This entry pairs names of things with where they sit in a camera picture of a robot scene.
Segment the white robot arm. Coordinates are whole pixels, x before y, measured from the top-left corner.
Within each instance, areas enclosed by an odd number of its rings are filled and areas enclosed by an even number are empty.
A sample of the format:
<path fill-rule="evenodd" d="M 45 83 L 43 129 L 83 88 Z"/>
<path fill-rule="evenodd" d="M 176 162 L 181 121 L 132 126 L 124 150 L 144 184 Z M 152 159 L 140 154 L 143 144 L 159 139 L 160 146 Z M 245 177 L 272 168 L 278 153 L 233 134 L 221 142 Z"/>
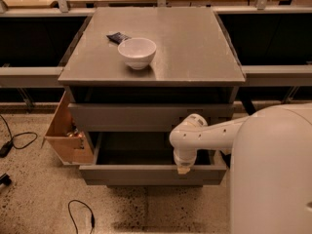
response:
<path fill-rule="evenodd" d="M 170 143 L 181 175 L 200 149 L 231 151 L 231 234 L 312 234 L 311 103 L 270 106 L 211 126 L 191 114 Z"/>

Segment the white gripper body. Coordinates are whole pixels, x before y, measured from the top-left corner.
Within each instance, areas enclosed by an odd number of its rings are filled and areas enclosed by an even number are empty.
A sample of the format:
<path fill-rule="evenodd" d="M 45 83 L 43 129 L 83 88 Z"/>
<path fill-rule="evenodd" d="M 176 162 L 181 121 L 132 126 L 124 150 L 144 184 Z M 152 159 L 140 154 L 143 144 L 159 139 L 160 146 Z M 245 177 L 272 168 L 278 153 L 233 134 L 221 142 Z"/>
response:
<path fill-rule="evenodd" d="M 179 167 L 192 167 L 195 164 L 197 152 L 191 150 L 174 150 L 174 160 Z"/>

